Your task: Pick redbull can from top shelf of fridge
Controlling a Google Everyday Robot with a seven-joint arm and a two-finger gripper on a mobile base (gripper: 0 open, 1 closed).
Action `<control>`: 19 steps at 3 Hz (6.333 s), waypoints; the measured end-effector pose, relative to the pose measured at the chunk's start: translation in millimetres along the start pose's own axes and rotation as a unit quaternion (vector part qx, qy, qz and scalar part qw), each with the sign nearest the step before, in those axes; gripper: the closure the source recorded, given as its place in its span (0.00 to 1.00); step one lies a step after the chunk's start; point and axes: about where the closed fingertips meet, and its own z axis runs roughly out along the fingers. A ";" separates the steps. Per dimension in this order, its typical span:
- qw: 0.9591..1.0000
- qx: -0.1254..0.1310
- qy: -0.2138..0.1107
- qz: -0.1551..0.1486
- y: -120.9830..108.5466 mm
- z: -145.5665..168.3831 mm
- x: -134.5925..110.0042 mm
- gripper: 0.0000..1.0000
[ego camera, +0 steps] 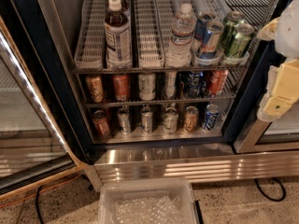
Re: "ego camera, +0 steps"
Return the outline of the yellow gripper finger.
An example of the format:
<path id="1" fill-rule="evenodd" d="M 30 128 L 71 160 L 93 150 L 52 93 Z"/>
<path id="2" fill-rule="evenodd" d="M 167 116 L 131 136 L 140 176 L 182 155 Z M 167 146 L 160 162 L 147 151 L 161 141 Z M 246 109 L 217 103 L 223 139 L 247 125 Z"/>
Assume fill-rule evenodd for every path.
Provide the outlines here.
<path id="1" fill-rule="evenodd" d="M 276 37 L 278 18 L 268 22 L 257 34 L 257 37 L 263 41 L 271 41 Z"/>
<path id="2" fill-rule="evenodd" d="M 287 59 L 279 67 L 270 66 L 266 93 L 257 118 L 264 122 L 280 119 L 299 100 L 299 60 Z"/>

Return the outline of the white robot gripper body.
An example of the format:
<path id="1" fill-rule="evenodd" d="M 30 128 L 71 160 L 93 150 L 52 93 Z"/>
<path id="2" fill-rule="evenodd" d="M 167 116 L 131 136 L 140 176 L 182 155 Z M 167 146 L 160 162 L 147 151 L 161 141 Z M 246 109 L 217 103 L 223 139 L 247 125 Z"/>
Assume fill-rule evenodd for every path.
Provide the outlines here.
<path id="1" fill-rule="evenodd" d="M 299 0 L 292 0 L 278 18 L 276 51 L 287 58 L 299 58 Z"/>

